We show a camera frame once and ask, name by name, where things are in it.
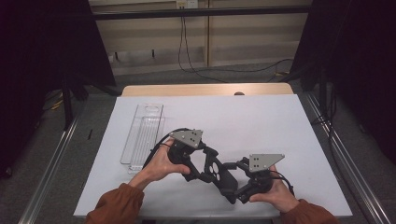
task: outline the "person's right hand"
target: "person's right hand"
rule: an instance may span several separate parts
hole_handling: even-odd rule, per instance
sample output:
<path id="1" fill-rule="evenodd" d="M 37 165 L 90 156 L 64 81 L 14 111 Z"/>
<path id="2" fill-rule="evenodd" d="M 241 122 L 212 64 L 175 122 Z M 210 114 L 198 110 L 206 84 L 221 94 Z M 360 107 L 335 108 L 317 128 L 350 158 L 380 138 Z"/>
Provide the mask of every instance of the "person's right hand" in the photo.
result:
<path id="1" fill-rule="evenodd" d="M 276 171 L 275 166 L 270 167 L 271 171 Z M 271 173 L 272 176 L 279 177 L 277 173 Z M 266 193 L 258 193 L 252 195 L 249 199 L 251 203 L 265 202 L 270 203 L 274 208 L 281 213 L 288 213 L 291 209 L 296 207 L 300 202 L 290 193 L 289 189 L 280 179 L 273 180 L 272 188 Z"/>

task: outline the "black mechanical device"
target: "black mechanical device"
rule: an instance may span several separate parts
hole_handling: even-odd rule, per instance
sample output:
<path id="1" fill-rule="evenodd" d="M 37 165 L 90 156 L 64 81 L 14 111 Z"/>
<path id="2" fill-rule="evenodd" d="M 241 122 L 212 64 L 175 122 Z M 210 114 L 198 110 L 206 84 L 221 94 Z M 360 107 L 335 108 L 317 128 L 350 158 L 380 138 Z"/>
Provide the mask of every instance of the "black mechanical device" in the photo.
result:
<path id="1" fill-rule="evenodd" d="M 281 174 L 272 175 L 273 171 L 269 170 L 271 165 L 282 160 L 285 156 L 282 154 L 252 154 L 249 158 L 244 157 L 241 161 L 225 162 L 219 161 L 219 153 L 208 147 L 202 142 L 203 131 L 190 129 L 177 129 L 167 134 L 151 151 L 143 167 L 151 161 L 160 145 L 168 138 L 174 138 L 174 143 L 169 146 L 168 158 L 174 164 L 184 164 L 188 166 L 191 172 L 183 175 L 189 182 L 193 179 L 200 179 L 206 183 L 214 183 L 219 189 L 221 195 L 234 204 L 236 199 L 242 203 L 247 203 L 250 196 L 257 193 L 265 193 L 273 186 L 274 179 L 285 180 L 291 193 L 292 186 L 289 181 Z M 199 172 L 191 162 L 191 154 L 197 150 L 202 150 L 206 154 L 204 171 Z M 249 181 L 242 188 L 238 188 L 238 182 L 229 170 L 243 170 Z"/>

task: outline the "person's arm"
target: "person's arm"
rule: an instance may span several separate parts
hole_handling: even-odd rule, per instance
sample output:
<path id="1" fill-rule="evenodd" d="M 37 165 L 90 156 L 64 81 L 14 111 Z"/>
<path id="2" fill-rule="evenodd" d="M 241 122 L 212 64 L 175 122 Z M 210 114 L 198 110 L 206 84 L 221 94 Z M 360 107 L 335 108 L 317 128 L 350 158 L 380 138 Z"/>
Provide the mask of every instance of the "person's arm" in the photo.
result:
<path id="1" fill-rule="evenodd" d="M 270 170 L 276 171 L 275 166 L 270 167 Z M 274 184 L 268 192 L 252 195 L 249 200 L 251 203 L 270 203 L 280 212 L 284 224 L 339 223 L 337 218 L 323 207 L 305 200 L 297 200 L 280 179 L 274 179 Z"/>
<path id="2" fill-rule="evenodd" d="M 173 164 L 168 159 L 173 139 L 161 145 L 151 162 L 137 173 L 128 184 L 121 184 L 99 199 L 95 209 L 88 213 L 85 223 L 134 223 L 143 202 L 143 189 L 151 182 L 161 180 L 171 173 L 189 174 L 189 167 Z"/>

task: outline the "table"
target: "table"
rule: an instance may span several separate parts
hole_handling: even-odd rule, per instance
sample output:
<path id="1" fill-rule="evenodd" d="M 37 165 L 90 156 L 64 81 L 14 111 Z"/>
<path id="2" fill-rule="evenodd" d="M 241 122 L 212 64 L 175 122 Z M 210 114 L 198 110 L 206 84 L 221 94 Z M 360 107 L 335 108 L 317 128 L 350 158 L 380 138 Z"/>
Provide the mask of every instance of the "table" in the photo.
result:
<path id="1" fill-rule="evenodd" d="M 205 87 L 176 85 L 125 88 L 123 96 L 116 102 L 74 215 L 84 217 L 103 193 L 116 188 L 121 182 L 129 181 L 131 177 L 120 164 L 120 154 L 134 110 L 141 103 L 159 102 L 164 104 L 166 116 L 164 133 L 185 125 L 202 129 L 203 141 L 219 152 L 218 158 L 222 162 L 237 161 L 250 153 L 283 153 L 286 158 L 277 164 L 277 168 L 294 185 L 298 198 L 320 204 L 338 217 L 352 215 L 298 97 L 291 94 L 290 86 L 279 84 L 284 90 L 275 91 L 276 84 L 218 84 L 207 86 L 207 91 L 202 93 Z M 151 96 L 140 96 L 143 89 L 148 90 L 145 94 Z M 191 96 L 193 90 L 205 96 Z M 225 95 L 236 91 L 242 91 L 246 96 Z M 192 162 L 201 171 L 200 164 L 204 164 L 205 156 L 195 154 L 191 156 Z M 248 179 L 242 171 L 232 171 L 232 174 L 239 186 L 246 184 Z M 214 186 L 199 180 L 186 182 L 178 174 L 150 184 L 145 192 L 141 218 L 278 216 L 270 204 L 237 202 L 232 205 Z"/>

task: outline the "brown sleeve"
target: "brown sleeve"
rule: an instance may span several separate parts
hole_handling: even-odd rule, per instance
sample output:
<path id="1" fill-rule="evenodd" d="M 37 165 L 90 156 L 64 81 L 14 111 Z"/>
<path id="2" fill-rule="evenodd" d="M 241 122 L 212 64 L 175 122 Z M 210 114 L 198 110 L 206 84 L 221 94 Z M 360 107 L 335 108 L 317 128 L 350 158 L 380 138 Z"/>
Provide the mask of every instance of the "brown sleeve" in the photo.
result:
<path id="1" fill-rule="evenodd" d="M 329 211 L 323 207 L 300 200 L 299 205 L 288 213 L 280 214 L 283 224 L 339 224 Z"/>
<path id="2" fill-rule="evenodd" d="M 95 209 L 88 213 L 85 223 L 134 223 L 143 197 L 141 189 L 121 184 L 118 189 L 102 195 Z"/>

